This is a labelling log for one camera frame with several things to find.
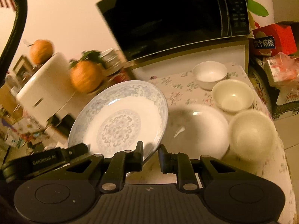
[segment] plate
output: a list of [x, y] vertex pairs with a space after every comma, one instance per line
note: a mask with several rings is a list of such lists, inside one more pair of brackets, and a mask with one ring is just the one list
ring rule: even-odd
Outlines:
[[113, 157], [116, 152], [135, 150], [143, 141], [144, 160], [157, 150], [168, 119], [163, 93], [145, 81], [125, 81], [95, 96], [78, 115], [68, 146], [81, 142], [91, 154]]
[[205, 105], [170, 107], [161, 144], [168, 152], [185, 153], [189, 158], [221, 159], [229, 146], [228, 122], [220, 111]]

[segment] microwave control panel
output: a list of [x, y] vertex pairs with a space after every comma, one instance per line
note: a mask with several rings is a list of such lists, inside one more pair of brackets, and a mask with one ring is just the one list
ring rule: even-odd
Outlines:
[[232, 36], [249, 35], [246, 0], [226, 0]]

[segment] tablecloth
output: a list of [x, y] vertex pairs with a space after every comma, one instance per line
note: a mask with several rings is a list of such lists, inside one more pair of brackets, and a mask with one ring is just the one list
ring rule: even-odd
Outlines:
[[[242, 67], [233, 63], [226, 64], [228, 78], [237, 79], [247, 83], [252, 90], [254, 88]], [[205, 104], [217, 108], [214, 104], [210, 91], [205, 91], [199, 87], [191, 71], [157, 78], [149, 81], [157, 86], [165, 95], [169, 107], [174, 105]], [[256, 93], [252, 104], [252, 109], [260, 110], [271, 117], [267, 107], [262, 103]], [[228, 121], [234, 114], [220, 110]], [[230, 150], [222, 160], [235, 167], [263, 177], [276, 183], [284, 192], [286, 197], [285, 207], [279, 218], [281, 224], [293, 224], [296, 221], [296, 202], [295, 195], [290, 179], [289, 169], [286, 162], [283, 143], [277, 134], [277, 138], [267, 159], [259, 163], [249, 163], [235, 156]], [[144, 165], [139, 173], [132, 173], [127, 177], [126, 183], [158, 184], [176, 183], [176, 176], [172, 173], [163, 174], [160, 170], [158, 153], [156, 152]]]

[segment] cream bowl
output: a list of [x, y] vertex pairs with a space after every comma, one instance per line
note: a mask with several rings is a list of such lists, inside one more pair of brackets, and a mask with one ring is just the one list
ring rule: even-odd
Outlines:
[[236, 114], [228, 126], [231, 150], [246, 161], [263, 161], [271, 151], [276, 134], [272, 120], [257, 110]]
[[217, 82], [226, 78], [227, 68], [216, 61], [205, 61], [196, 65], [192, 73], [201, 88], [212, 90]]
[[245, 82], [227, 79], [213, 87], [212, 98], [217, 107], [236, 113], [252, 105], [254, 94]]

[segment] microwave handle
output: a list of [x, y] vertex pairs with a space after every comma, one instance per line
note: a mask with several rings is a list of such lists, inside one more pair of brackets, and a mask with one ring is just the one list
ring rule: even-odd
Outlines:
[[231, 36], [231, 34], [229, 34], [230, 20], [229, 20], [228, 6], [226, 0], [217, 0], [217, 2], [218, 2], [220, 18], [221, 18], [221, 37]]

